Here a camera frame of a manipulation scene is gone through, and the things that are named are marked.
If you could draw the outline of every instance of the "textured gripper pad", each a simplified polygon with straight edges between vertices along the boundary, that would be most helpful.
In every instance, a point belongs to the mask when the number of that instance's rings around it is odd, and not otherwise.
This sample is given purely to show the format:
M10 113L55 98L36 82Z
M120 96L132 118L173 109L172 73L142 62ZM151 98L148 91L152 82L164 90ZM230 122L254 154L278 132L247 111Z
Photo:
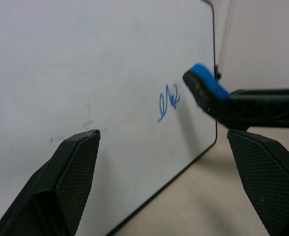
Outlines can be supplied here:
M232 130L228 139L244 190L271 236L289 236L289 152L277 141Z
M98 147L98 135L80 142L56 186L60 210L72 236L77 231L91 190Z

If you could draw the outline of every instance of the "faint marker residue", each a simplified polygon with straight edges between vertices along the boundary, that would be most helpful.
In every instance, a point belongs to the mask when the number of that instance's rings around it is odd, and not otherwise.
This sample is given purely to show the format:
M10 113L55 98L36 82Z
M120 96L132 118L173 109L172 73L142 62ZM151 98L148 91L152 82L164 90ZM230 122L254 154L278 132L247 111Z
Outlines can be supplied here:
M86 128L87 126L89 126L89 125L92 124L93 122L94 122L93 119L86 121L86 122L83 124L82 128Z
M51 143L59 142L61 143L64 141L65 136L58 136L58 137L51 137Z
M179 93L178 93L178 88L177 88L176 84L174 84L174 88L176 90L175 95L170 93L169 86L168 86L168 84L166 84L166 101L164 101L163 93L160 94L161 118L158 119L158 122L160 122L166 114L166 111L168 109L168 98L170 98L171 106L174 108L174 110L176 109L176 105L179 102Z
M89 108L88 108L87 119L90 120L90 102L89 102Z

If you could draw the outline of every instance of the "whiteboard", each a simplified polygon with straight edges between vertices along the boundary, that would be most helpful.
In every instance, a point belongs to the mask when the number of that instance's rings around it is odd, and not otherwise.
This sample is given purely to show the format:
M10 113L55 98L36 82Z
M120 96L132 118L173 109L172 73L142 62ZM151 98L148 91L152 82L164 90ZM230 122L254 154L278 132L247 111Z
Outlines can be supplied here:
M214 70L201 0L0 1L0 218L76 133L100 129L78 236L108 233L216 138L182 82Z

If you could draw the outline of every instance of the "blue marker writing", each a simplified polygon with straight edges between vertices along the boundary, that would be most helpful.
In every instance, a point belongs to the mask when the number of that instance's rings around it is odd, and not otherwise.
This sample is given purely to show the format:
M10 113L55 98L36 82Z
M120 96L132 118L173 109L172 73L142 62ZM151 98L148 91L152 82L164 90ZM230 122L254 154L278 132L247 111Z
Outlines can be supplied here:
M169 86L168 86L168 84L166 84L166 102L164 101L163 93L160 94L161 118L158 119L158 122L160 122L166 114L166 111L168 109L168 98L170 98L171 106L174 108L174 110L176 109L176 105L179 102L179 93L178 93L178 88L177 88L176 84L174 84L174 88L176 90L175 95L170 93Z

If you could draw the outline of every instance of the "white surface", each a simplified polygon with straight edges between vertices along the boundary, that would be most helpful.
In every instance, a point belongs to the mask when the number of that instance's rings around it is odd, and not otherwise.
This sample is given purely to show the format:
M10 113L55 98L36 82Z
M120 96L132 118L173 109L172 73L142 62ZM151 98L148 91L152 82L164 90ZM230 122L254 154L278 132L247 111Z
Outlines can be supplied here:
M212 33L200 0L0 2L0 218L75 133L101 130L80 236L108 233L210 146L215 123L181 76L213 70Z
M228 21L231 15L233 1L221 0L220 7L216 12L214 8L214 23L215 23L215 58L216 64L221 66L221 57L224 52L224 45L228 39L230 22Z
M289 0L233 0L220 82L229 91L289 88Z

